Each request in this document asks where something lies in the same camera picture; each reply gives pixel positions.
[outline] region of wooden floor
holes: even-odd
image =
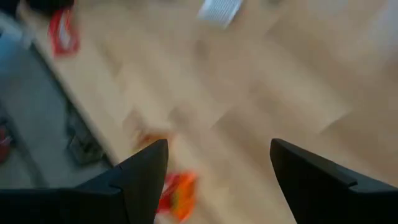
[[[398,186],[398,2],[273,2],[244,1],[226,30],[200,1],[80,3],[124,104],[200,176],[187,223],[295,223],[272,138]]]

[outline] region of white object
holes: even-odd
[[[205,0],[198,18],[227,28],[242,5],[242,0]]]

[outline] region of light wood floor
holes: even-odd
[[[200,5],[80,4],[125,104],[200,176],[188,223],[295,223],[272,138],[398,186],[397,1],[246,0],[226,30]]]

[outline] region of red package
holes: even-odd
[[[62,9],[54,14],[49,24],[49,36],[54,56],[71,55],[79,50],[80,41],[72,9]]]

